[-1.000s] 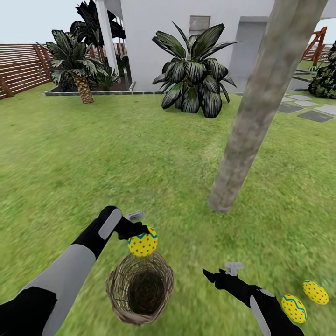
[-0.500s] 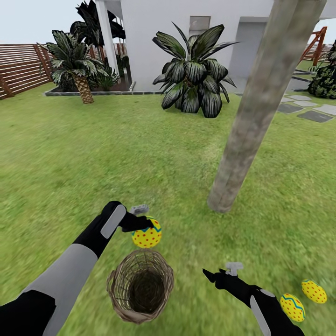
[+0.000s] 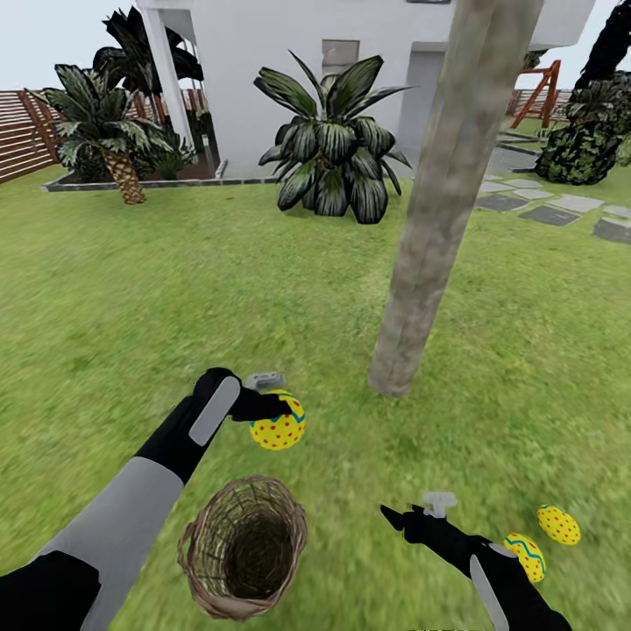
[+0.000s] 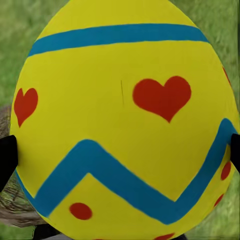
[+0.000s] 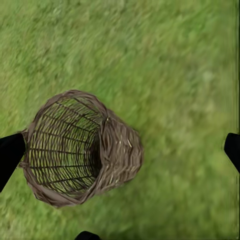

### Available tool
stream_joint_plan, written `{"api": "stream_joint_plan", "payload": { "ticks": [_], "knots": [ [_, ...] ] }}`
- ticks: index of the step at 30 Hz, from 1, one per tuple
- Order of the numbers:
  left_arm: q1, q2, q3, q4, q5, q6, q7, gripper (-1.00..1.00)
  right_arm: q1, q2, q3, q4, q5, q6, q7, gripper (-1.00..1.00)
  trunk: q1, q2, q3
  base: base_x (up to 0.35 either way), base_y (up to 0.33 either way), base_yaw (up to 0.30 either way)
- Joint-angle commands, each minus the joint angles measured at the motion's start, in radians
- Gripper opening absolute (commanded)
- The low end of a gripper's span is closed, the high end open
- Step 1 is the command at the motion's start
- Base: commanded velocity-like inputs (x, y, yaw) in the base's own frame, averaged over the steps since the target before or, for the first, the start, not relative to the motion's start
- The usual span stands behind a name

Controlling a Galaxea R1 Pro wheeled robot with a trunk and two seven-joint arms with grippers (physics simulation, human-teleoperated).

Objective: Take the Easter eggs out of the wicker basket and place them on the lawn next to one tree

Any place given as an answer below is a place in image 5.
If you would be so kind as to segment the wicker basket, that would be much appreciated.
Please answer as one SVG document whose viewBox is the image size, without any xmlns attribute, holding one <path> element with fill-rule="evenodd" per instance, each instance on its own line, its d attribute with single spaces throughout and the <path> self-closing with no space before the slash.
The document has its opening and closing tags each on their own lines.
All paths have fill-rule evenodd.
<svg viewBox="0 0 240 240">
<path fill-rule="evenodd" d="M 67 105 L 68 100 L 75 102 Z M 82 119 L 87 121 L 84 126 L 78 125 Z M 75 207 L 127 185 L 144 164 L 139 133 L 87 91 L 71 89 L 54 95 L 27 129 L 14 133 L 23 135 L 26 147 L 17 167 L 23 168 L 33 196 L 55 209 Z M 72 165 L 68 154 L 74 158 Z"/>
</svg>

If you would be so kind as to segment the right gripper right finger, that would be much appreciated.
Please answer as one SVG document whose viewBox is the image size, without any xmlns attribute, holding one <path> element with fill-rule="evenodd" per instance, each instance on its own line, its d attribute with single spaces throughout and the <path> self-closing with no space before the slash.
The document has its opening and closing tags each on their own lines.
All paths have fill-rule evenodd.
<svg viewBox="0 0 240 240">
<path fill-rule="evenodd" d="M 229 133 L 225 146 L 224 151 L 233 162 L 235 167 L 240 173 L 240 135 L 235 133 Z"/>
</svg>

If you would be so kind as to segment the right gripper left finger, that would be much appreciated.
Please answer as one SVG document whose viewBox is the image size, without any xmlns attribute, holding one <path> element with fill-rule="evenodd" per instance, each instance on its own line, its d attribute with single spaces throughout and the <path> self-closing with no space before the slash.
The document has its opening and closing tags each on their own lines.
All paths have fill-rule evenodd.
<svg viewBox="0 0 240 240">
<path fill-rule="evenodd" d="M 0 138 L 0 193 L 26 152 L 21 133 Z"/>
</svg>

